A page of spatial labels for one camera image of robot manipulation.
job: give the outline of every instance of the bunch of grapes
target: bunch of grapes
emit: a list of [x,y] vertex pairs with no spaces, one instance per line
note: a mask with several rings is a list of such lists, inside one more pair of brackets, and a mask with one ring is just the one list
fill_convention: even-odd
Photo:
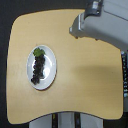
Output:
[[43,75],[44,62],[45,62],[44,54],[41,54],[40,56],[35,57],[35,64],[33,66],[34,68],[33,78],[31,79],[31,82],[34,85],[40,82],[41,77],[44,78],[44,75]]

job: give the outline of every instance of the green leaf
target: green leaf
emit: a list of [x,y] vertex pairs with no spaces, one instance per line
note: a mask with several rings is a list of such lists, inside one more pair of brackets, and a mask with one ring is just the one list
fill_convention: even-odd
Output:
[[33,52],[33,55],[35,56],[35,57],[39,57],[40,55],[44,55],[45,54],[45,52],[44,52],[44,50],[42,50],[42,49],[40,49],[40,48],[36,48],[35,50],[34,50],[34,52]]

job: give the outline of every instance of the white plate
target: white plate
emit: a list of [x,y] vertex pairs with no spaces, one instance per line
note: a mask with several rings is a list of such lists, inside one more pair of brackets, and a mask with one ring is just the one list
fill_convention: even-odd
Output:
[[[45,51],[45,64],[44,64],[44,70],[43,70],[43,74],[44,74],[44,79],[40,79],[39,84],[34,85],[31,82],[31,78],[33,77],[33,66],[35,63],[35,56],[33,55],[33,52],[36,48],[40,48],[43,49]],[[31,85],[38,90],[43,90],[48,88],[51,83],[53,82],[54,78],[56,75],[56,58],[54,53],[52,52],[52,50],[45,46],[45,45],[40,45],[35,47],[29,57],[28,57],[28,61],[27,61],[27,76],[28,76],[28,80],[31,83]]]

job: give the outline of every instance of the table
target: table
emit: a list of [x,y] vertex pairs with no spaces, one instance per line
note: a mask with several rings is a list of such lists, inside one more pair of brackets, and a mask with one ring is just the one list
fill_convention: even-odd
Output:
[[[7,115],[12,124],[54,112],[77,111],[104,119],[123,113],[120,50],[94,39],[75,39],[69,27],[83,10],[54,10],[20,16],[12,26],[7,62]],[[31,50],[47,45],[57,59],[50,88],[34,89],[27,78]]]

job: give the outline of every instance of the metal bracket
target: metal bracket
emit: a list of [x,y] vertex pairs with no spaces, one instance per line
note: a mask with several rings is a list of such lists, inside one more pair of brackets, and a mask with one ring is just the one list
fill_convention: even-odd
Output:
[[103,0],[88,0],[85,8],[84,19],[88,16],[100,16]]

